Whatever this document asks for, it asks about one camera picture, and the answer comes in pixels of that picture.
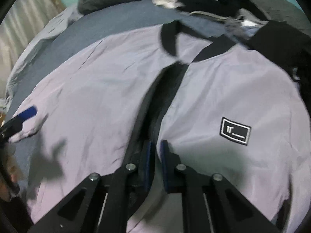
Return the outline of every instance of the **curtain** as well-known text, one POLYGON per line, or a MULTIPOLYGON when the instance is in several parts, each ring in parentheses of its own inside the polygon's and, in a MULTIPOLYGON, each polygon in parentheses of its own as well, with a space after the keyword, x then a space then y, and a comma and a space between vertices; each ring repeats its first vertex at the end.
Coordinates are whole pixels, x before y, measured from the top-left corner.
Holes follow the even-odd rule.
POLYGON ((16 0, 0 25, 0 98, 18 57, 45 25, 62 11, 52 0, 16 0))

